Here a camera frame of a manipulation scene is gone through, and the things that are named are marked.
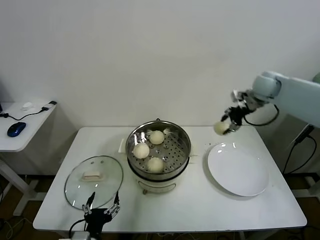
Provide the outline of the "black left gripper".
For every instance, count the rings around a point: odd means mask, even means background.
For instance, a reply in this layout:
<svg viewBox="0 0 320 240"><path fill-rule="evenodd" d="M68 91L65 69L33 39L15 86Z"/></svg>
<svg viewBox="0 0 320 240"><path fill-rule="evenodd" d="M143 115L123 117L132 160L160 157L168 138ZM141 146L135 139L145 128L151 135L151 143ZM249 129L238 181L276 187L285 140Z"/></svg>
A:
<svg viewBox="0 0 320 240"><path fill-rule="evenodd" d="M92 203L94 201L96 192L93 192L92 195L87 199L86 204L82 205L82 211L84 213L84 219L87 223L86 231L90 234L100 234L106 223L112 221L112 219L120 211L120 199L119 192L117 191L113 204L107 209L92 209Z"/></svg>

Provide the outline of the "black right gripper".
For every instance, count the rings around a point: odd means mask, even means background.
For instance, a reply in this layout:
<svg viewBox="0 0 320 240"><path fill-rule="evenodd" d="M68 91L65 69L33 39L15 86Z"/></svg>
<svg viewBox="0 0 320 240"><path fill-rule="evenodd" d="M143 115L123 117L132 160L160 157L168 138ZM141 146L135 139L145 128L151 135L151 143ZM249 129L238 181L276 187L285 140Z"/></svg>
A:
<svg viewBox="0 0 320 240"><path fill-rule="evenodd" d="M231 122L227 124L227 128L224 130L223 134L228 135L234 133L240 129L242 126L243 118L248 114L248 109L245 107L228 107L223 116L221 117L221 122L224 122L230 117Z"/></svg>

